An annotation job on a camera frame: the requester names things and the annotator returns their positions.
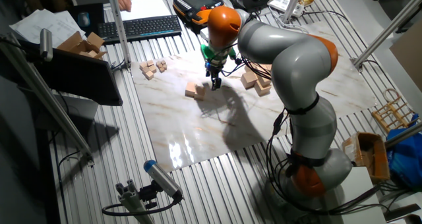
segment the cable bundle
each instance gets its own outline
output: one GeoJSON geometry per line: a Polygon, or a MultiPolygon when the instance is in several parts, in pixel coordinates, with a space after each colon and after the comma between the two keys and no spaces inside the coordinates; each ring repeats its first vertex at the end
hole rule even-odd
{"type": "Polygon", "coordinates": [[[308,208],[305,207],[303,205],[301,205],[299,202],[295,201],[294,199],[290,198],[289,195],[287,195],[283,188],[282,188],[282,184],[280,183],[279,177],[281,175],[282,170],[284,169],[284,167],[286,165],[288,165],[288,160],[284,159],[282,161],[280,161],[279,163],[276,164],[276,166],[273,166],[272,164],[272,141],[274,139],[274,136],[277,135],[277,133],[280,131],[281,126],[283,125],[283,123],[285,123],[285,121],[287,120],[287,118],[289,117],[289,113],[286,114],[286,116],[284,115],[284,111],[286,109],[284,109],[282,111],[282,113],[278,116],[278,118],[276,119],[276,121],[274,122],[274,130],[272,133],[271,138],[269,139],[267,146],[266,146],[266,166],[267,166],[267,170],[268,170],[268,178],[271,181],[271,185],[272,188],[276,191],[276,193],[282,197],[285,201],[287,201],[288,203],[290,203],[292,206],[294,206],[295,208],[307,212],[307,213],[311,213],[314,215],[344,215],[344,214],[349,214],[352,213],[354,211],[359,211],[359,210],[364,210],[367,208],[371,208],[371,207],[375,207],[375,206],[381,206],[387,209],[387,212],[390,212],[389,207],[383,205],[383,204],[368,204],[368,205],[362,205],[356,208],[356,206],[358,206],[361,202],[365,201],[367,198],[370,198],[372,195],[374,195],[376,192],[378,192],[379,190],[383,190],[383,191],[399,191],[402,190],[400,187],[394,186],[393,184],[388,184],[386,182],[381,182],[377,185],[375,185],[373,188],[369,189],[368,191],[364,192],[362,195],[360,195],[359,197],[346,202],[336,208],[333,208],[331,210],[314,210],[312,208],[308,208]]]}

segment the person's hand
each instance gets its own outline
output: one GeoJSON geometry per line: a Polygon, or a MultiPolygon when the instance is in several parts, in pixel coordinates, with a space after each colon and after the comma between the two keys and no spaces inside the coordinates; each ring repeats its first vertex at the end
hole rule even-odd
{"type": "Polygon", "coordinates": [[[132,8],[131,0],[118,0],[118,1],[119,1],[120,11],[124,11],[124,10],[126,10],[128,12],[131,11],[131,8],[132,8]]]}

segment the black power cord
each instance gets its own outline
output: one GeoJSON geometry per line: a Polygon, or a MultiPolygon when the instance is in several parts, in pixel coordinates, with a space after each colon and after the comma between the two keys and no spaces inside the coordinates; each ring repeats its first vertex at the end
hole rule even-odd
{"type": "Polygon", "coordinates": [[[135,215],[148,215],[148,214],[154,214],[154,213],[159,213],[161,211],[165,211],[168,210],[170,208],[172,208],[174,205],[178,204],[182,199],[176,199],[173,200],[172,203],[164,208],[158,208],[156,210],[150,210],[150,211],[135,211],[135,212],[113,212],[113,211],[107,211],[108,209],[111,208],[117,208],[117,207],[123,207],[123,204],[113,204],[107,207],[104,207],[101,209],[101,212],[105,215],[110,215],[110,216],[114,216],[114,217],[128,217],[128,216],[135,216],[135,215]]]}
{"type": "Polygon", "coordinates": [[[66,160],[66,158],[68,158],[68,157],[70,157],[71,155],[75,155],[75,154],[77,154],[78,152],[80,152],[79,150],[78,151],[75,151],[75,152],[73,152],[73,153],[71,153],[71,154],[69,154],[69,155],[66,155],[62,160],[60,160],[60,162],[59,162],[59,164],[58,164],[58,168],[60,168],[60,165],[62,164],[62,162],[64,162],[65,160],[66,160]]]}

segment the blue plastic bag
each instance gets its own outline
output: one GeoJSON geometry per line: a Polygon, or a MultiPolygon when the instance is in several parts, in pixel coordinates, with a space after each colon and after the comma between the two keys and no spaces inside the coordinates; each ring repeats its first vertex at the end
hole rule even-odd
{"type": "MultiPolygon", "coordinates": [[[[387,140],[403,132],[406,128],[393,129],[387,140]]],[[[399,177],[414,190],[422,190],[422,134],[401,141],[387,151],[388,167],[393,175],[399,177]]]]}

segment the white cable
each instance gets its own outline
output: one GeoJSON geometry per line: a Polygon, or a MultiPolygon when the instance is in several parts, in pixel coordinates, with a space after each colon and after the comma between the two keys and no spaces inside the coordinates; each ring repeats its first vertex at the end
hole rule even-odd
{"type": "Polygon", "coordinates": [[[268,9],[270,9],[271,15],[276,20],[277,24],[279,24],[279,26],[281,26],[282,28],[291,29],[291,30],[300,30],[304,34],[309,34],[309,32],[303,27],[296,26],[296,25],[293,25],[293,24],[284,24],[280,20],[280,17],[282,16],[282,14],[279,15],[279,16],[276,16],[276,14],[274,13],[274,11],[272,10],[271,7],[269,7],[268,9]]]}

